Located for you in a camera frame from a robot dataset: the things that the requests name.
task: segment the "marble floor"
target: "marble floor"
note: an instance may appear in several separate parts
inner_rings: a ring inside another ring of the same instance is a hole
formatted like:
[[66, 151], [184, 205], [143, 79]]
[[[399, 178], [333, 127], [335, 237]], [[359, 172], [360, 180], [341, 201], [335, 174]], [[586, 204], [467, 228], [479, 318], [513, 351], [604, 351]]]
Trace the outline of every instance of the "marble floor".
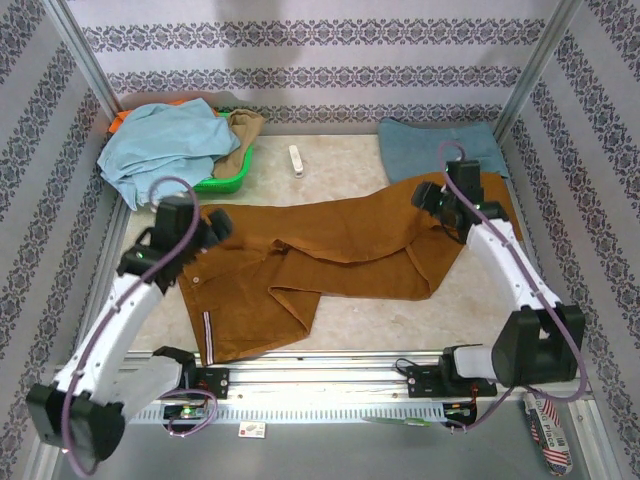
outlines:
[[[294, 177], [289, 145], [297, 145], [305, 175]], [[201, 195], [202, 203], [297, 205], [364, 196], [388, 184], [376, 135], [265, 136], [255, 143], [243, 188]], [[153, 224], [148, 208], [132, 212], [123, 249]], [[492, 280], [466, 248], [434, 295], [423, 301], [325, 296], [313, 330], [285, 350], [429, 350], [493, 343], [508, 315]], [[180, 289], [171, 288], [148, 317], [132, 350], [163, 345], [197, 351]]]

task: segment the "brown corduroy pants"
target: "brown corduroy pants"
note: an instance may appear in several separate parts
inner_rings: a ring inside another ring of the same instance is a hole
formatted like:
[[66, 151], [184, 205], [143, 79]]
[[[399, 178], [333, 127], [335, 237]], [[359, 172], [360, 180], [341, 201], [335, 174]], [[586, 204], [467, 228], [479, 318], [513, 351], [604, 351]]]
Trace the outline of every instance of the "brown corduroy pants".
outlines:
[[[223, 208], [234, 225], [222, 245], [179, 278], [202, 363], [234, 360], [300, 340], [323, 293], [420, 300], [438, 288], [462, 246], [411, 205], [405, 180], [362, 198], [293, 207]], [[521, 238], [504, 181], [483, 173], [486, 200], [499, 201]]]

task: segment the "patterned wallpaper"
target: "patterned wallpaper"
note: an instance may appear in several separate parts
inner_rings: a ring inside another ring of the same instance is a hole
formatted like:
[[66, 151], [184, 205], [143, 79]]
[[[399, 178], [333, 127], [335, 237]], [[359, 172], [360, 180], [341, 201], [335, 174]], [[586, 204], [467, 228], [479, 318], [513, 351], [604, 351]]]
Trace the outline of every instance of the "patterned wallpaper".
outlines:
[[0, 479], [35, 436], [25, 396], [66, 361], [115, 205], [108, 126], [37, 0], [0, 2]]
[[581, 6], [504, 145], [546, 280], [587, 314], [623, 478], [640, 478], [639, 8]]
[[493, 121], [556, 4], [69, 0], [125, 107], [204, 96], [258, 110], [270, 133]]

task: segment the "light blue towel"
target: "light blue towel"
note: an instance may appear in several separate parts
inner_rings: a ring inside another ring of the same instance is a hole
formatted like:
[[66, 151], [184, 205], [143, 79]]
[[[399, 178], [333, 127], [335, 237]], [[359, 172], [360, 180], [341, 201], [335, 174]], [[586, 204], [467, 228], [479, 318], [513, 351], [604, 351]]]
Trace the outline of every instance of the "light blue towel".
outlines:
[[[240, 146], [225, 118], [216, 117], [202, 99], [182, 105], [136, 108], [107, 143], [98, 159], [102, 178], [127, 205], [149, 201], [149, 187], [160, 177], [180, 177], [196, 185], [211, 177], [216, 160]], [[158, 187], [158, 198], [185, 188], [177, 182]]]
[[[417, 128], [385, 118], [378, 125], [378, 142], [382, 164], [389, 182], [439, 172], [438, 148], [445, 140], [455, 140], [464, 147], [467, 160], [478, 160], [483, 172], [508, 177], [507, 167], [491, 127], [477, 123], [456, 128]], [[443, 150], [444, 161], [456, 160], [457, 148]]]

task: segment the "gray cloth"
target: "gray cloth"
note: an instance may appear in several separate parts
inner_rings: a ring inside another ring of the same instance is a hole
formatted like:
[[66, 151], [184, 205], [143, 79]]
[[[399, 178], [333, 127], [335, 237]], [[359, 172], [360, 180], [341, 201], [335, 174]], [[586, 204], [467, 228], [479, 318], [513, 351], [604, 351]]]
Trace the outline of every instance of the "gray cloth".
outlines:
[[[416, 128], [385, 118], [378, 125], [380, 156], [391, 183], [440, 170], [438, 147], [455, 140], [464, 147], [467, 159], [478, 160], [483, 172], [508, 177], [500, 147], [487, 123], [456, 128]], [[460, 152], [445, 148], [445, 161], [455, 160]]]

